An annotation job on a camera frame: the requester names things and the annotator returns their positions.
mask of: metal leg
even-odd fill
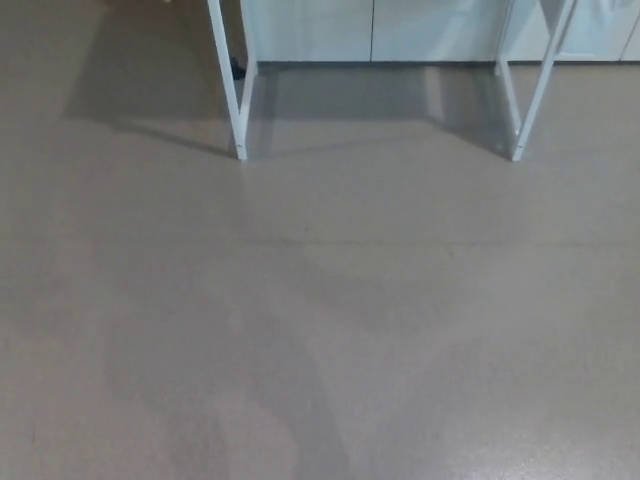
[[[533,125],[538,116],[540,105],[544,94],[547,91],[549,85],[549,79],[553,71],[553,66],[558,58],[558,54],[562,48],[562,41],[566,35],[566,32],[571,24],[573,13],[578,0],[563,0],[562,6],[559,9],[559,14],[550,28],[551,38],[547,47],[544,59],[542,61],[542,71],[536,89],[533,94],[533,98],[526,112],[524,120],[521,120],[520,108],[518,106],[517,95],[511,76],[509,67],[509,58],[507,52],[506,40],[508,37],[509,25],[511,16],[513,13],[513,6],[515,0],[509,0],[509,4],[506,7],[505,20],[502,25],[502,31],[500,35],[500,42],[498,45],[498,55],[496,59],[496,74],[502,78],[503,88],[505,90],[505,97],[507,105],[509,107],[509,117],[511,120],[511,127],[514,137],[514,146],[511,150],[511,160],[514,162],[520,161],[524,154],[524,151],[529,143],[531,131]]]
[[[248,66],[245,77],[245,84],[242,93],[240,106],[238,105],[236,86],[233,81],[233,68],[229,61],[229,46],[227,44],[227,35],[222,19],[222,10],[220,8],[220,0],[208,0],[209,15],[211,16],[211,27],[213,29],[213,37],[218,53],[218,62],[220,64],[220,72],[222,74],[222,84],[229,109],[229,120],[231,122],[231,130],[236,145],[236,153],[240,160],[246,160],[247,154],[247,130],[249,126],[249,113],[251,109],[251,97],[253,94],[253,85],[255,77],[258,74],[258,63],[253,48],[251,24],[248,21],[249,11],[242,5],[242,20],[247,39]]]
[[[512,160],[514,162],[522,160],[524,150],[529,143],[531,130],[533,129],[536,118],[538,117],[540,104],[542,103],[542,99],[544,98],[547,86],[549,85],[549,78],[551,77],[553,66],[562,48],[562,41],[571,23],[571,18],[575,11],[576,3],[577,0],[564,0],[564,4],[556,21],[556,25],[551,32],[549,46],[547,47],[547,51],[542,62],[542,72],[540,73],[538,84],[536,85],[533,98],[531,99],[529,111],[527,112],[527,115],[524,119],[522,130],[518,134],[516,146],[513,151]]]

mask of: white cabinet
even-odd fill
[[[248,0],[258,58],[276,62],[491,61],[507,2]],[[511,59],[542,59],[549,34],[541,2],[558,0],[516,0]],[[620,60],[639,16],[640,0],[580,0],[562,59]],[[640,60],[640,31],[624,59]]]
[[[639,15],[640,0],[582,0],[562,60],[620,60]]]
[[[373,59],[473,62],[495,58],[507,0],[375,0]],[[540,1],[517,0],[508,48],[513,60],[540,60],[549,39]],[[615,61],[640,15],[640,0],[581,0],[563,60]]]
[[[373,0],[250,0],[258,59],[362,62],[371,59]]]

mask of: dark object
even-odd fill
[[[236,57],[231,57],[229,60],[231,62],[231,72],[233,73],[233,79],[244,80],[244,77],[247,75],[247,70],[240,66]]]

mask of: gray floor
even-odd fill
[[[267,71],[240,165],[204,17],[2,9],[0,477],[640,478],[640,69],[520,165],[487,71]]]

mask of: white table leg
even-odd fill
[[[242,1],[242,22],[245,32],[245,41],[247,45],[248,64],[247,74],[245,77],[242,99],[238,105],[238,94],[233,81],[233,72],[229,61],[229,46],[227,44],[227,35],[222,18],[222,9],[220,8],[220,0],[208,0],[209,15],[211,16],[211,27],[213,37],[216,44],[218,54],[218,63],[220,64],[220,72],[222,74],[222,84],[229,109],[229,120],[231,122],[231,130],[236,145],[236,153],[238,159],[247,160],[247,130],[249,127],[249,114],[251,111],[251,98],[253,95],[253,85],[258,75],[258,62],[253,44],[252,25],[249,21],[249,10]]]
[[[536,89],[533,94],[533,98],[527,109],[524,120],[520,120],[520,109],[518,107],[518,101],[513,85],[513,79],[509,69],[509,59],[507,52],[506,40],[508,37],[508,30],[511,20],[511,14],[513,12],[513,5],[516,0],[509,0],[507,7],[505,22],[502,26],[502,32],[500,36],[500,45],[498,47],[498,58],[496,63],[496,72],[502,77],[503,86],[505,89],[505,97],[509,106],[509,115],[511,119],[511,126],[515,137],[514,146],[511,150],[511,159],[514,162],[520,161],[527,148],[529,139],[531,137],[531,131],[538,117],[540,111],[540,105],[544,98],[544,94],[547,91],[549,85],[549,79],[553,71],[553,66],[558,58],[558,54],[562,48],[562,42],[566,35],[571,20],[575,12],[575,7],[578,0],[563,0],[559,9],[559,13],[555,22],[550,28],[550,39],[547,46],[547,50],[542,61],[542,71],[536,85]]]

